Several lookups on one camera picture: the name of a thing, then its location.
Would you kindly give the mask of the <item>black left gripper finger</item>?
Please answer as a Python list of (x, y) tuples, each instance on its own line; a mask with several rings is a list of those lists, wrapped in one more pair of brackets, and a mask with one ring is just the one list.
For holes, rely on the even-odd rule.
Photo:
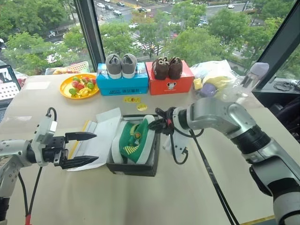
[(91, 132), (69, 132), (65, 133), (65, 142), (68, 143), (69, 141), (85, 141), (91, 138), (96, 137), (97, 135)]
[(61, 162), (61, 168), (62, 169), (76, 168), (76, 167), (80, 167), (92, 163), (97, 159), (98, 157), (96, 156), (79, 156), (79, 157), (74, 157), (73, 159), (64, 159)]

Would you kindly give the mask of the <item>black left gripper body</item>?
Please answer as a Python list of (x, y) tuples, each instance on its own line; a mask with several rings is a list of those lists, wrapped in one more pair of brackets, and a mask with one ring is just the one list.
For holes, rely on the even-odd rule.
[(65, 137), (53, 137), (43, 148), (44, 161), (53, 163), (54, 166), (66, 167), (66, 161), (68, 160), (66, 143)]

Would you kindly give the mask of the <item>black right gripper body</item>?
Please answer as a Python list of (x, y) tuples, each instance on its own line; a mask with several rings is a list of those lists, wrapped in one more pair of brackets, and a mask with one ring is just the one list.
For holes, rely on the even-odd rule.
[(173, 124), (173, 111), (175, 107), (170, 107), (168, 110), (164, 111), (162, 118), (165, 120), (165, 127), (163, 128), (162, 133), (165, 135), (172, 135), (174, 133), (174, 124)]

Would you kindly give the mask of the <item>green white sneaker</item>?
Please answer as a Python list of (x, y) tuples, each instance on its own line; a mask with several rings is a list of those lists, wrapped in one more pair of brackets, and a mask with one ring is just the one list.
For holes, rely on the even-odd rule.
[(136, 130), (140, 124), (141, 123), (132, 123), (126, 120), (120, 122), (111, 146), (114, 163), (124, 164), (127, 159), (137, 164), (136, 162), (139, 158), (138, 146), (141, 134)]
[(141, 134), (141, 138), (139, 139), (138, 153), (139, 158), (137, 160), (137, 164), (143, 165), (147, 162), (150, 151), (152, 148), (153, 140), (155, 137), (155, 131), (148, 128), (148, 125), (155, 120), (153, 115), (146, 115), (143, 118), (142, 123), (139, 125), (136, 130)]

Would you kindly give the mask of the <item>blue shoebox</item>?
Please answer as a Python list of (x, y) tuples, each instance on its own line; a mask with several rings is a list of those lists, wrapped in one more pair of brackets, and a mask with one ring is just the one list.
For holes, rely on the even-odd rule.
[(109, 77), (106, 64), (99, 63), (97, 68), (97, 86), (103, 96), (146, 94), (148, 92), (148, 74), (144, 62), (138, 62), (133, 78), (118, 79)]

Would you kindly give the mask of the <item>open laptop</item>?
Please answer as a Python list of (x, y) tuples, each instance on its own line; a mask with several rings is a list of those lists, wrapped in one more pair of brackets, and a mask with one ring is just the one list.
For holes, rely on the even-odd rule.
[(8, 106), (20, 90), (21, 86), (11, 66), (7, 64), (0, 66), (0, 123)]

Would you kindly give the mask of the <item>yellow paper tag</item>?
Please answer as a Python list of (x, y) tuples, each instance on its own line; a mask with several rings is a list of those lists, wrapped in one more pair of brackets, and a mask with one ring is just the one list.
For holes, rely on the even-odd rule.
[(137, 103), (141, 102), (141, 98), (140, 97), (134, 97), (134, 96), (125, 96), (123, 98), (123, 101), (125, 103), (134, 103), (134, 104), (137, 104)]

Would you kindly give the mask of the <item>brown furry shoe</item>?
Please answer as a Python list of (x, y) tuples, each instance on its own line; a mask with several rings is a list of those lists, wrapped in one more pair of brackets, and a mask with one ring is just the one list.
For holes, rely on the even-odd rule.
[(152, 63), (152, 71), (154, 73), (155, 79), (165, 80), (168, 75), (169, 65), (170, 64), (167, 57), (157, 58)]
[(181, 78), (182, 74), (182, 61), (179, 57), (173, 57), (169, 61), (169, 70), (168, 70), (168, 76), (170, 79), (178, 80)]

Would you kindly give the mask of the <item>yellow round plate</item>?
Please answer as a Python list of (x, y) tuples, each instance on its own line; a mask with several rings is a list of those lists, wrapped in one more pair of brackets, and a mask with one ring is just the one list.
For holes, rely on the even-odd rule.
[[(74, 76), (78, 77), (78, 78), (80, 79), (80, 82), (73, 81), (72, 78), (73, 78)], [(79, 99), (85, 99), (85, 98), (90, 98), (90, 97), (94, 96), (96, 93), (99, 92), (99, 88), (98, 88), (97, 84), (94, 86), (94, 89), (91, 90), (91, 93), (90, 93), (88, 96), (86, 96), (86, 97), (79, 97), (79, 95), (78, 95), (79, 90), (76, 88), (77, 85), (78, 85), (79, 83), (81, 83), (81, 84), (83, 84), (83, 85), (85, 86), (85, 88), (87, 88), (87, 87), (86, 87), (86, 83), (84, 83), (84, 82), (82, 81), (82, 77), (84, 77), (84, 76), (87, 76), (87, 77), (89, 77), (90, 79), (96, 79), (96, 76), (95, 76), (95, 75), (92, 75), (92, 74), (77, 74), (77, 75), (73, 75), (73, 76), (67, 78), (66, 80), (64, 80), (64, 81), (61, 83), (61, 85), (60, 85), (60, 93), (61, 93), (63, 96), (67, 97), (67, 98), (70, 98), (70, 99), (76, 99), (76, 100), (79, 100)], [(70, 88), (75, 88), (75, 89), (76, 89), (76, 94), (75, 94), (75, 95), (71, 95), (71, 94), (69, 93), (68, 90), (69, 90)]]

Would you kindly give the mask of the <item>purple soft toy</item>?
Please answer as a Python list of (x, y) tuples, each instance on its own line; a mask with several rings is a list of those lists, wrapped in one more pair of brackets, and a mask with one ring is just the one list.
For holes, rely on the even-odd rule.
[(206, 82), (201, 89), (201, 95), (203, 97), (213, 97), (215, 96), (216, 92), (217, 92), (216, 86), (208, 82)]

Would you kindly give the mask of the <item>grey white sneaker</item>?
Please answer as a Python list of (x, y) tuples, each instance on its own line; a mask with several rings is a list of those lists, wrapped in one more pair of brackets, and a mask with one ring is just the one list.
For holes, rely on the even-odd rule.
[(110, 54), (106, 57), (106, 70), (111, 79), (119, 79), (122, 76), (121, 60), (119, 55)]
[(133, 54), (127, 53), (121, 60), (122, 76), (131, 79), (135, 76), (137, 59)]

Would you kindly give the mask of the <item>white perforated basket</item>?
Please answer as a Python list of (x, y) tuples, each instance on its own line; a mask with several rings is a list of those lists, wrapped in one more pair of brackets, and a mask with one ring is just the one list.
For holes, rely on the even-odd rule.
[(89, 73), (90, 72), (90, 66), (88, 61), (79, 62), (76, 64), (72, 64), (70, 66), (67, 66), (67, 69), (78, 72), (78, 73)]

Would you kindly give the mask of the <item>colourful printed package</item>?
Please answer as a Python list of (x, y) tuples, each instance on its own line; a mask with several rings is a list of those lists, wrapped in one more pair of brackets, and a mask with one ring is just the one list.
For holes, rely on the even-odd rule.
[(69, 68), (53, 67), (53, 68), (47, 68), (45, 70), (45, 75), (59, 75), (59, 74), (67, 74), (70, 72), (71, 72), (71, 70)]

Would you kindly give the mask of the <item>black side desk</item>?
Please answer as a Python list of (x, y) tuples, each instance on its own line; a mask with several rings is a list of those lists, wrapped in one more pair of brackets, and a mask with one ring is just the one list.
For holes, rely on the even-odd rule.
[(300, 88), (296, 81), (276, 78), (253, 94), (300, 143)]

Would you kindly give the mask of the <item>dark window frame post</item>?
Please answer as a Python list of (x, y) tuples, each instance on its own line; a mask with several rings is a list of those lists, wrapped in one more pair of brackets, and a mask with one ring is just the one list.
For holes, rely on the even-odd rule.
[(254, 0), (255, 20), (245, 34), (247, 68), (255, 62), (269, 64), (266, 76), (254, 88), (261, 92), (300, 44), (300, 0)]
[(95, 72), (99, 63), (105, 63), (105, 52), (97, 20), (94, 0), (73, 0), (90, 60)]

